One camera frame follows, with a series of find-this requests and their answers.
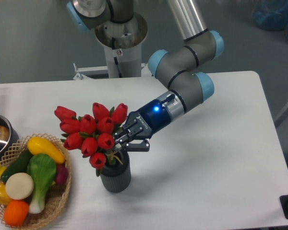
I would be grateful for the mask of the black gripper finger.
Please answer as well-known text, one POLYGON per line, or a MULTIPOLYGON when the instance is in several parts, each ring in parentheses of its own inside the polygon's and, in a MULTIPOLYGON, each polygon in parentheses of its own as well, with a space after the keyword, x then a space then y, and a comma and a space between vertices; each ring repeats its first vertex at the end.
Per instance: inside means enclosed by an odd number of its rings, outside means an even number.
POLYGON ((146 139, 141 143, 116 143, 115 149, 126 152, 148 152, 150 150, 150 144, 146 139))
POLYGON ((129 143, 132 141, 132 137, 129 135, 129 129, 121 129, 114 134, 115 143, 129 143))

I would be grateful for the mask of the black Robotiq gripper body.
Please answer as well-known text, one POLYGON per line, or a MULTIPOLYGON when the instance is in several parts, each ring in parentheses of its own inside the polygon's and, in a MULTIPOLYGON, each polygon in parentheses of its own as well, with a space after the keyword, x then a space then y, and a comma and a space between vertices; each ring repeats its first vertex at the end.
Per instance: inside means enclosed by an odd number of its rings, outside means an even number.
POLYGON ((123 133, 124 140, 144 140, 170 124, 170 113, 163 105, 165 101, 152 100, 137 111, 130 112, 123 133))

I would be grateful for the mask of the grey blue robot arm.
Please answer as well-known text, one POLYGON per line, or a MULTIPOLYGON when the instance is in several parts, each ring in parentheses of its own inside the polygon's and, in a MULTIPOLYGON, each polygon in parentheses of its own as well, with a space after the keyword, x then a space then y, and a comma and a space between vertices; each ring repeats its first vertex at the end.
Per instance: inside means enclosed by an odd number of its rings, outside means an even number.
MULTIPOLYGON (((153 134, 214 93, 211 78, 196 69, 223 52, 222 37, 207 28, 196 1, 170 0, 168 4, 185 45, 174 53, 158 50, 150 57, 148 69, 167 91, 129 113, 121 130, 114 135, 115 150, 148 151, 153 134)), ((110 78, 141 75, 142 43, 148 26, 134 11, 133 1, 71 0, 67 10, 80 30, 94 30, 104 47, 110 78)))

